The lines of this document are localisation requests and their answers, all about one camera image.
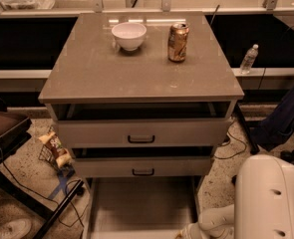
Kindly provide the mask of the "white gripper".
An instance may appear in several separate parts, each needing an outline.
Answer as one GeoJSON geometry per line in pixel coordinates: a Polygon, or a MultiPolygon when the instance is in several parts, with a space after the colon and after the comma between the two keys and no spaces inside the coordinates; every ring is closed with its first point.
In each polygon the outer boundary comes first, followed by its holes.
{"type": "Polygon", "coordinates": [[[203,237],[199,226],[196,223],[191,223],[179,231],[174,239],[203,239],[203,237]]]}

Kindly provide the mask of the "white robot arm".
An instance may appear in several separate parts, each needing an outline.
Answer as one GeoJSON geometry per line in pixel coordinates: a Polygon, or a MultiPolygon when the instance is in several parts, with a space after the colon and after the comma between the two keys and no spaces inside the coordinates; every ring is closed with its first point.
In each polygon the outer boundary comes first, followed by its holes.
{"type": "Polygon", "coordinates": [[[174,239],[294,239],[294,164],[264,154],[247,158],[235,202],[202,211],[174,239]]]}

